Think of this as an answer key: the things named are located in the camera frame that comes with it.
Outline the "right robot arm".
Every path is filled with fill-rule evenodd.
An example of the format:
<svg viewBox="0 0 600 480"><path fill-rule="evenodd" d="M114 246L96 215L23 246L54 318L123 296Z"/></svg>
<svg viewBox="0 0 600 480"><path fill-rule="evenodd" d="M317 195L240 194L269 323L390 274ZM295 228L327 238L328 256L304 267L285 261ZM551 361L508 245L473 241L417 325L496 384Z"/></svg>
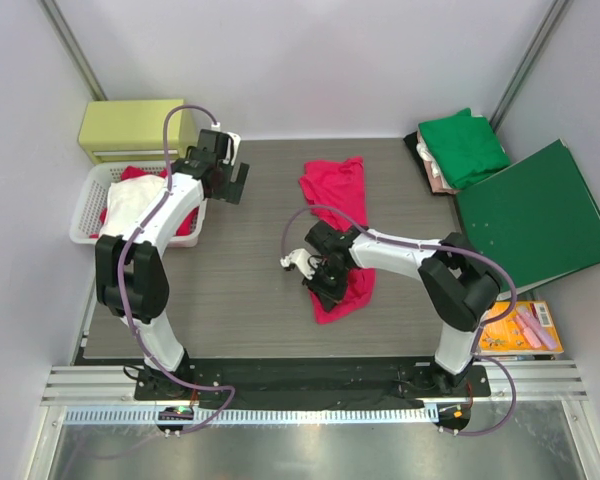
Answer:
<svg viewBox="0 0 600 480"><path fill-rule="evenodd" d="M313 250L296 249L281 262L298 267L303 284L330 312L344 301L350 275L382 270L418 280L443 327L425 386L449 395L466 383L479 327L500 294L494 268L476 258L466 238L416 241L351 226L346 231L316 223L305 236Z"/></svg>

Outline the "green binder folder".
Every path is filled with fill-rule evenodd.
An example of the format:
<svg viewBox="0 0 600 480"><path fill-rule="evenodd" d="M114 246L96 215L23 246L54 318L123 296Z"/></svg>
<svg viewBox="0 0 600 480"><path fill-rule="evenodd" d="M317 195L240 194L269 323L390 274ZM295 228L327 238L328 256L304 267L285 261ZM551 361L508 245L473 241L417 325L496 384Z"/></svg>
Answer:
<svg viewBox="0 0 600 480"><path fill-rule="evenodd" d="M466 236L522 294L600 264L600 210L556 140L456 195Z"/></svg>

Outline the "pink red t-shirt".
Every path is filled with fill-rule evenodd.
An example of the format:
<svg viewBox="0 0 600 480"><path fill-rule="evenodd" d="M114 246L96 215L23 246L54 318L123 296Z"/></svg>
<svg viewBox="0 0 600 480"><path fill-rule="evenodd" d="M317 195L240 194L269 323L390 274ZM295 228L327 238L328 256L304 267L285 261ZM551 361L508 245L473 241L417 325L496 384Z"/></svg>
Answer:
<svg viewBox="0 0 600 480"><path fill-rule="evenodd" d="M309 161L299 185L308 205L326 205L341 210L359 225L367 225L364 160L348 158L343 162ZM315 322L326 325L336 322L372 300L376 283L374 269L354 269L348 274L344 300L327 312L318 297L311 293Z"/></svg>

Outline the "folded green t-shirt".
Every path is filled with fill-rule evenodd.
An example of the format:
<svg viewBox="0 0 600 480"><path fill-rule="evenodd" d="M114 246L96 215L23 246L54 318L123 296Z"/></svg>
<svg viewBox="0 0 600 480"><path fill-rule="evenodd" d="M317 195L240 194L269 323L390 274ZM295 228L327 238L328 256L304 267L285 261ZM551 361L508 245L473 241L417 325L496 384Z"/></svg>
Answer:
<svg viewBox="0 0 600 480"><path fill-rule="evenodd" d="M418 131L446 182L464 190L511 165L487 118L464 108L421 122Z"/></svg>

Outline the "white plastic laundry basket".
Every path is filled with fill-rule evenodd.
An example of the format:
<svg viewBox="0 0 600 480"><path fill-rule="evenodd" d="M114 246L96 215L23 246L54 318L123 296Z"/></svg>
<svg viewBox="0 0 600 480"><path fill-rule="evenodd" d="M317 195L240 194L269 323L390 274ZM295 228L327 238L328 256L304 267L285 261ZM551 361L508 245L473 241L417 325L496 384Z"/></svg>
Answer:
<svg viewBox="0 0 600 480"><path fill-rule="evenodd" d="M109 187L112 183L120 181L124 170L133 166L146 173L158 175L164 168L163 160L140 160L132 162L106 162L94 166L88 173L82 185L77 205L74 210L69 236L76 244L94 245L97 234L100 232L103 222L101 213L107 204ZM204 200L194 210L194 215L188 225L188 235L175 235L169 242L173 248L195 247L198 237L202 231L206 216L207 201Z"/></svg>

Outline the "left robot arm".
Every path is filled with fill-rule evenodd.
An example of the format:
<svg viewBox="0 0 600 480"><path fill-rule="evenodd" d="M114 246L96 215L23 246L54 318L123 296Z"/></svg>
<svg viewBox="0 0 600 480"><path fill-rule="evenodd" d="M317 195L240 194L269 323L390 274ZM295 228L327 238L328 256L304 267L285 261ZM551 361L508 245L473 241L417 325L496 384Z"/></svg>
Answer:
<svg viewBox="0 0 600 480"><path fill-rule="evenodd" d="M166 165L165 186L123 233L96 242L96 295L127 324L149 378L194 387L186 349L166 313L170 287L163 255L185 217L209 199L238 204L249 165L237 164L241 137L203 129L183 158Z"/></svg>

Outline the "aluminium frame rail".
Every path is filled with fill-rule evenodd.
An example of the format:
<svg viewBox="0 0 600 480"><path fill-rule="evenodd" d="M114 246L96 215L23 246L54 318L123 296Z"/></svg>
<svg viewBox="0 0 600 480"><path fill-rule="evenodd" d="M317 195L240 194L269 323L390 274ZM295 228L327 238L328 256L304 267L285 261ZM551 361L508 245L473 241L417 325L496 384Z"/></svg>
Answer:
<svg viewBox="0 0 600 480"><path fill-rule="evenodd" d="M520 401L586 401L588 395L572 360L506 361ZM134 384L116 366L54 367L41 404L126 405L133 402Z"/></svg>

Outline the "yellow-green box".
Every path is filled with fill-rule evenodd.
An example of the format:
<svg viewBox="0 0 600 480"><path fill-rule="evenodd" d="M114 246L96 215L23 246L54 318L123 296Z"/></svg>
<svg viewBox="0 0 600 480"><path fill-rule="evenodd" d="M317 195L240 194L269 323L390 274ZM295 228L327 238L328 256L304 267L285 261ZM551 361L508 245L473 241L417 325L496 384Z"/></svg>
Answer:
<svg viewBox="0 0 600 480"><path fill-rule="evenodd" d="M93 163L162 160L163 139L177 159L197 143L198 129L187 110L164 121L183 99L93 101L87 105L78 143Z"/></svg>

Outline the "corner aluminium post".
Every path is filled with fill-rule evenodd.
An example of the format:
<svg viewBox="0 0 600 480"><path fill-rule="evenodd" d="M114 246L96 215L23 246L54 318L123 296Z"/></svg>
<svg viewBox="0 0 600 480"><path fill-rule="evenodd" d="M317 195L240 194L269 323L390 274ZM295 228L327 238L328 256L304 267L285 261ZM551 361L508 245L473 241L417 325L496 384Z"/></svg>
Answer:
<svg viewBox="0 0 600 480"><path fill-rule="evenodd" d="M493 114L490 117L490 126L498 132L503 125L508 113L513 107L517 97L530 78L531 73L538 64L542 54L549 45L551 39L558 30L564 17L567 15L572 0L553 0L543 15L541 22L536 28L530 43L516 66L512 77L498 101Z"/></svg>
<svg viewBox="0 0 600 480"><path fill-rule="evenodd" d="M58 3L55 0L39 0L38 4L64 47L79 77L86 86L91 98L94 101L105 101L107 95Z"/></svg>

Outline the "folded black shirt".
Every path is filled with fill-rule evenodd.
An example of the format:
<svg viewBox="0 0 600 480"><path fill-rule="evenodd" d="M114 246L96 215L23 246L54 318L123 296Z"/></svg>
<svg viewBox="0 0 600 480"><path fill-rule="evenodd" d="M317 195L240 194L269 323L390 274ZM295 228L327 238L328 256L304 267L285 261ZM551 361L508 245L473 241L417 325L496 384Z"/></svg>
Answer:
<svg viewBox="0 0 600 480"><path fill-rule="evenodd" d="M410 134L407 134L404 138L403 138L403 142L408 150L408 152L411 154L411 156L413 157L414 160L418 160L418 161L422 161L422 157L420 156L420 154L418 153L417 150L417 145L419 143L418 141L418 132L414 131Z"/></svg>

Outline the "right corner aluminium post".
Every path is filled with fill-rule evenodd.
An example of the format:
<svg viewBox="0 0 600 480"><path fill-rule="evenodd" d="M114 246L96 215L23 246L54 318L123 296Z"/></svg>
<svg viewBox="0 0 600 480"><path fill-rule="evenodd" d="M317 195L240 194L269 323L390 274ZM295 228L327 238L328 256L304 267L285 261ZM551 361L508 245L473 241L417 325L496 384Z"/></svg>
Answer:
<svg viewBox="0 0 600 480"><path fill-rule="evenodd" d="M542 54L549 45L551 39L558 30L564 17L567 15L572 0L553 0L543 15L541 22L536 28L530 43L516 66L512 77L498 101L493 114L490 117L490 126L498 132L503 125L508 113L513 107L517 97L530 78L531 73L538 64Z"/></svg>

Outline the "left corner aluminium post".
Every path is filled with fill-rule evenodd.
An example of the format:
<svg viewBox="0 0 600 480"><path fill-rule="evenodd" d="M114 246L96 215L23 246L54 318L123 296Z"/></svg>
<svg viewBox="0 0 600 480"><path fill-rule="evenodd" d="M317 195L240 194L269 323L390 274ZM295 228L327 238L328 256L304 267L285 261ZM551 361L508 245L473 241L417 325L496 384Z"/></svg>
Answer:
<svg viewBox="0 0 600 480"><path fill-rule="evenodd" d="M105 101L107 95L58 3L55 0L39 0L38 4L64 47L79 77L86 86L91 98L94 101Z"/></svg>

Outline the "red t-shirt in basket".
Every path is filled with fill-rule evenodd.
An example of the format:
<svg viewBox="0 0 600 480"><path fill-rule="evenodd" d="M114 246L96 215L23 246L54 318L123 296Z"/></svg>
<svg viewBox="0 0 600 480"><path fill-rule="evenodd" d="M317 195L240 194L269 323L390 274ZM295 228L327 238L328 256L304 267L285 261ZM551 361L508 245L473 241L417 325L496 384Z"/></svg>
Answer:
<svg viewBox="0 0 600 480"><path fill-rule="evenodd" d="M131 179L131 178L135 178L135 177L140 177L143 175L156 175L156 176L166 179L167 173L166 173L165 169L162 169L159 173L150 173L146 169L138 168L135 166L128 166L121 173L120 179L118 182L127 180L127 179ZM106 215L106 206L102 209L102 211L100 213L100 217L99 217L100 222L101 222L101 228L102 228L104 220L105 220L105 215ZM91 235L92 238L97 238L98 236L100 236L99 233Z"/></svg>

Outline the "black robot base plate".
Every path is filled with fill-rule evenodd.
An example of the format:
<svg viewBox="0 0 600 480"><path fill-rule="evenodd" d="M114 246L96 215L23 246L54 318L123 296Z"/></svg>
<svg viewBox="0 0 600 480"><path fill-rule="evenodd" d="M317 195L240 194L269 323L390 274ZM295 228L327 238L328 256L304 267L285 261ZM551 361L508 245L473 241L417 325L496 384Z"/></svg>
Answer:
<svg viewBox="0 0 600 480"><path fill-rule="evenodd" d="M269 411L416 408L440 398L487 398L486 369L470 366L460 384L440 389L428 357L194 359L190 382L231 385L231 409Z"/></svg>

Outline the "pink highlighter pens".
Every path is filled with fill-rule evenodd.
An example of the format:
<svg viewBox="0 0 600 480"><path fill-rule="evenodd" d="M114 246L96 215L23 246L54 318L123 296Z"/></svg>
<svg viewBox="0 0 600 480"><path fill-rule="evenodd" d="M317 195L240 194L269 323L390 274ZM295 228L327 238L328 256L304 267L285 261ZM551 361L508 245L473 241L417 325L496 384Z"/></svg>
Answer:
<svg viewBox="0 0 600 480"><path fill-rule="evenodd" d="M559 343L540 323L538 318L525 306L516 308L515 321L519 324L523 336L534 349L544 347L556 351Z"/></svg>

